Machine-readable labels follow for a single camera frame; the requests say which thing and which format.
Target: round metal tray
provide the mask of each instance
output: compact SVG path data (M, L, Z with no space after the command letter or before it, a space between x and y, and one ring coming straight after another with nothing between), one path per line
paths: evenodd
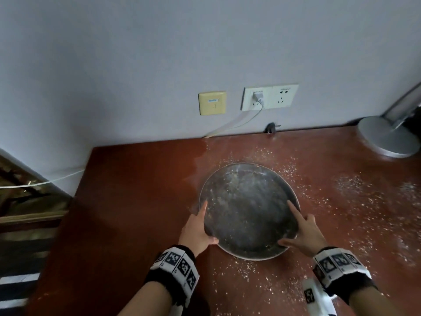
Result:
M245 260L268 260L287 248L277 240L297 235L297 196L274 171L252 163L234 163L214 172L203 185L199 206L208 200L205 231L219 246Z

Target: person's left hand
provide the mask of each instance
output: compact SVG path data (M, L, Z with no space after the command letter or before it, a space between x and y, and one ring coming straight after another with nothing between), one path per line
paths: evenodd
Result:
M209 245L218 244L216 237L205 233L205 214L208 201L205 201L196 215L191 214L186 225L182 229L179 245L187 246L195 257L208 248Z

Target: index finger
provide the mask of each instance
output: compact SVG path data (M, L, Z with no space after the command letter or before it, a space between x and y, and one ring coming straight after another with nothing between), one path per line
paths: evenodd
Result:
M197 213L197 216L205 219L207 207L208 207L208 201L204 201L203 204L202 204L202 207L200 208L199 212Z
M301 223L303 221L305 221L305 219L303 218L303 216L301 215L300 211L297 210L297 208L294 206L294 204L292 204L291 201L287 201L287 204L292 212L292 214L294 215L294 217L297 219L298 223Z

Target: thin wire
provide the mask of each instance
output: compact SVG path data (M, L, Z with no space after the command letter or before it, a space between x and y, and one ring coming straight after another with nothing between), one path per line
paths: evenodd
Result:
M84 171L84 170L80 170L80 171L77 171L77 172L75 172L75 173L72 173L72 174L69 174L69 175L66 175L66 176L60 177L59 179L55 179L55 180L51 180L51 181L47 181L47 182L42 182L42 183L37 183L37 184L30 184L30 185L0 186L0 189L2 189L2 188L22 188L22 187L33 187L33 186L39 186L39 185L49 184L49 183L52 183L52 182L55 182L55 181L59 181L59 180L65 179L65 178L67 178L67 177L69 177L69 176L76 175L76 174L81 173L81 172L83 172L83 171Z
M257 112L257 114L256 114L255 116L253 116L251 119L249 119L247 122L245 122L245 123L243 123L243 124L241 124L241 125L235 126L235 127L229 127L229 128L226 128L225 130L222 130L222 131L217 131L217 132L215 132L215 133L213 133L213 134L211 134L211 135L207 135L207 136L205 136L204 138L210 138L210 137L213 137L213 136L215 136L215 135L218 135L218 134L220 134L220 133L222 133L222 132L225 132L225 131L228 131L228 130L232 130L232 129L234 129L234 128L238 128L238 127L240 127L240 126L246 125L248 122L250 122L250 121L251 121L252 119L254 119L256 116L258 116L262 110L263 110L263 105L262 105L262 107L260 108L259 112Z

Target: yellow wall plate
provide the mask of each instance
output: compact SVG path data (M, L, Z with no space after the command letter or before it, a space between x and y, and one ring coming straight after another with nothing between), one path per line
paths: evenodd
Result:
M227 92L199 93L200 115L225 114Z

